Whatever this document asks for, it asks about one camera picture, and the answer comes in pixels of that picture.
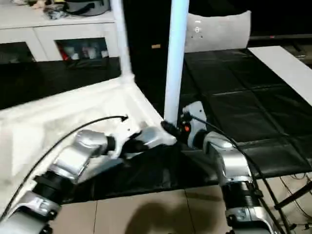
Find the silver robotic arm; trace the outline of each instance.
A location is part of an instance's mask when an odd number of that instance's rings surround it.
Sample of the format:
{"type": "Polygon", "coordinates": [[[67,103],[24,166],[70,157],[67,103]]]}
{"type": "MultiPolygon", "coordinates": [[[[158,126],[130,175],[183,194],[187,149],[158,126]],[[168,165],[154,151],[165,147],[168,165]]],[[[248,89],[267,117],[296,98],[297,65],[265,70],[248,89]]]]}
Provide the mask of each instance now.
{"type": "Polygon", "coordinates": [[[201,149],[213,162],[226,206],[227,223],[231,234],[279,234],[269,214],[260,205],[245,156],[225,136],[207,131],[201,102],[183,109],[181,127],[176,129],[167,122],[162,126],[190,148],[201,149]]]}
{"type": "MultiPolygon", "coordinates": [[[[78,132],[73,143],[60,152],[47,171],[35,177],[36,186],[27,191],[8,212],[0,223],[0,233],[51,234],[53,230],[49,221],[56,218],[62,201],[77,184],[124,160],[119,157],[122,153],[127,153],[125,146],[129,145],[129,142],[135,142],[138,153],[147,150],[147,145],[157,141],[155,131],[153,127],[145,129],[145,132],[154,138],[142,136],[144,133],[139,133],[143,131],[128,119],[121,122],[110,136],[91,130],[78,132]],[[92,165],[93,160],[97,160],[97,163],[92,165]]],[[[136,147],[132,147],[130,153],[133,154],[136,147]]]]}

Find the wire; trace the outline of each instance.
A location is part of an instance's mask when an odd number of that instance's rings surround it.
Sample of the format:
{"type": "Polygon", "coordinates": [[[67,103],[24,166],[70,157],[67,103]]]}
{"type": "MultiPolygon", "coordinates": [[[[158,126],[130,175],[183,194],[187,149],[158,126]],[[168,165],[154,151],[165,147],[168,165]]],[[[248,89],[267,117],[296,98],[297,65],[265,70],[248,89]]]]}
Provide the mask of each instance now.
{"type": "Polygon", "coordinates": [[[307,184],[308,184],[309,182],[311,182],[311,179],[309,178],[308,174],[306,174],[306,178],[307,178],[307,184]]]}
{"type": "Polygon", "coordinates": [[[302,179],[304,179],[306,176],[307,176],[307,173],[304,173],[304,174],[302,175],[301,178],[298,178],[298,176],[297,176],[296,174],[291,175],[290,177],[293,178],[293,179],[302,180],[302,179]]]}
{"type": "MultiPolygon", "coordinates": [[[[290,195],[293,195],[293,193],[291,192],[290,188],[287,186],[287,184],[286,184],[285,181],[282,179],[282,177],[279,177],[279,179],[282,181],[284,187],[288,190],[289,194],[290,194],[290,195]]],[[[298,203],[296,200],[294,200],[293,202],[295,203],[296,207],[299,209],[299,211],[302,213],[303,216],[305,216],[305,217],[307,217],[307,218],[309,218],[309,219],[312,219],[312,216],[310,216],[309,214],[307,214],[307,213],[303,210],[303,208],[299,205],[299,203],[298,203]]]]}
{"type": "MultiPolygon", "coordinates": [[[[240,152],[245,156],[245,158],[253,165],[253,167],[255,168],[255,170],[258,172],[260,178],[263,180],[265,186],[267,187],[267,189],[268,189],[268,191],[269,191],[269,194],[270,194],[270,196],[271,196],[271,198],[272,198],[274,204],[276,205],[276,204],[278,203],[278,202],[277,202],[277,199],[276,199],[276,196],[275,196],[275,194],[274,194],[272,188],[270,187],[268,181],[266,180],[266,178],[264,177],[263,173],[261,172],[259,166],[254,162],[254,160],[253,160],[251,157],[249,157],[243,150],[240,149],[240,147],[239,147],[238,144],[233,140],[233,138],[231,138],[230,136],[228,136],[224,131],[222,131],[220,128],[214,126],[213,124],[208,123],[208,122],[206,122],[206,121],[204,121],[204,120],[202,120],[202,119],[199,119],[199,118],[197,118],[197,117],[195,117],[195,116],[192,116],[192,115],[191,115],[191,117],[194,118],[194,119],[196,119],[197,121],[199,121],[199,122],[201,122],[201,123],[204,123],[204,124],[206,124],[206,125],[209,125],[210,127],[214,128],[215,130],[217,130],[218,132],[220,132],[221,134],[223,134],[223,135],[234,145],[234,147],[237,148],[237,150],[240,151],[240,152]]],[[[256,188],[257,190],[259,190],[258,183],[257,183],[257,181],[256,181],[255,176],[253,175],[253,173],[252,173],[252,177],[253,177],[253,181],[254,181],[255,188],[256,188]]],[[[268,214],[269,214],[271,217],[274,216],[274,215],[272,214],[272,212],[270,211],[270,209],[266,209],[266,210],[267,210],[268,214]]],[[[289,228],[289,226],[288,226],[288,223],[287,223],[285,214],[283,213],[283,211],[282,211],[281,209],[277,209],[277,211],[279,212],[279,215],[281,216],[282,222],[283,222],[283,224],[284,224],[284,226],[285,226],[285,229],[286,229],[286,233],[287,233],[287,234],[291,234],[291,230],[290,230],[290,228],[289,228]]],[[[283,229],[281,228],[280,225],[278,225],[277,228],[281,231],[282,234],[284,233],[284,231],[283,231],[283,229]]]]}
{"type": "Polygon", "coordinates": [[[97,123],[100,121],[104,121],[104,120],[108,120],[108,119],[113,119],[113,118],[120,118],[121,121],[125,121],[128,117],[127,116],[108,116],[108,117],[102,117],[102,118],[98,118],[95,120],[92,120],[90,122],[87,122],[77,128],[75,128],[74,130],[70,131],[68,134],[64,135],[62,138],[60,138],[50,149],[48,149],[48,151],[35,163],[35,165],[31,168],[31,170],[29,171],[29,173],[25,176],[25,178],[23,179],[22,183],[19,185],[18,189],[15,191],[15,193],[13,194],[10,202],[7,204],[4,212],[1,215],[0,218],[0,222],[3,221],[3,219],[5,218],[5,216],[7,215],[7,213],[9,212],[9,210],[12,207],[12,204],[14,202],[14,200],[16,199],[16,197],[18,196],[18,194],[20,193],[21,189],[23,188],[23,186],[25,185],[25,183],[27,182],[27,180],[29,179],[30,175],[33,173],[33,171],[38,167],[38,165],[47,157],[48,154],[50,154],[62,141],[64,141],[67,137],[69,137],[71,134],[73,134],[74,132],[78,131],[81,128],[84,128],[88,125],[91,125],[93,123],[97,123]]]}

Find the storage shelf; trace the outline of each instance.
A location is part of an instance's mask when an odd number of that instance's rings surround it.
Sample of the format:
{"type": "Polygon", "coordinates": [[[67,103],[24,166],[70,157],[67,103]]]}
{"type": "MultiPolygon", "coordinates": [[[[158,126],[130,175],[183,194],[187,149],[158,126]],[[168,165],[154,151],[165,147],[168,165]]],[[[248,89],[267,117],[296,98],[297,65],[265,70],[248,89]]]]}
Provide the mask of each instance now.
{"type": "Polygon", "coordinates": [[[0,4],[0,29],[114,22],[114,15],[111,11],[99,16],[68,16],[63,19],[51,20],[44,15],[42,9],[35,10],[28,5],[17,6],[12,3],[0,4]]]}

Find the black mat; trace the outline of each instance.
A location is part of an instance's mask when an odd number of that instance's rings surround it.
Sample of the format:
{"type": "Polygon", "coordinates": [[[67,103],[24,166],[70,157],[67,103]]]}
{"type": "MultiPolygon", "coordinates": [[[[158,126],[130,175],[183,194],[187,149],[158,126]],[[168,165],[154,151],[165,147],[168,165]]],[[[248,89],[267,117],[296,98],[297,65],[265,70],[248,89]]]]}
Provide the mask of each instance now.
{"type": "MultiPolygon", "coordinates": [[[[166,59],[155,53],[133,61],[136,83],[163,114],[166,59]]],[[[265,176],[310,171],[312,107],[247,50],[187,54],[185,59],[209,103],[208,118],[239,142],[265,176]]],[[[119,74],[118,61],[103,68],[68,68],[63,62],[0,66],[0,109],[47,97],[119,74]]],[[[180,107],[197,100],[183,71],[180,107]]],[[[185,146],[159,146],[81,184],[74,201],[104,199],[216,184],[193,161],[200,156],[185,146]]]]}

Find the white cabinet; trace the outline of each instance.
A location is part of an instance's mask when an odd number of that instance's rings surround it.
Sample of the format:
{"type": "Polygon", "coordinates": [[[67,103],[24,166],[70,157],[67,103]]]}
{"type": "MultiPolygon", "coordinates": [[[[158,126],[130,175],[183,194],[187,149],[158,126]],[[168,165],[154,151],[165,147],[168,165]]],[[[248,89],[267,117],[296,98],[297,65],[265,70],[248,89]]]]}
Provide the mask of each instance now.
{"type": "Polygon", "coordinates": [[[93,17],[68,16],[50,20],[41,9],[10,2],[1,4],[0,0],[0,51],[3,43],[25,42],[35,61],[62,60],[56,42],[74,39],[101,39],[109,57],[119,56],[115,18],[111,11],[93,17]]]}
{"type": "Polygon", "coordinates": [[[33,28],[12,28],[0,30],[0,44],[25,42],[36,61],[47,61],[47,56],[33,28]]]}
{"type": "Polygon", "coordinates": [[[118,57],[114,23],[59,25],[37,27],[35,32],[48,60],[62,60],[56,41],[70,39],[104,38],[109,57],[118,57]]]}

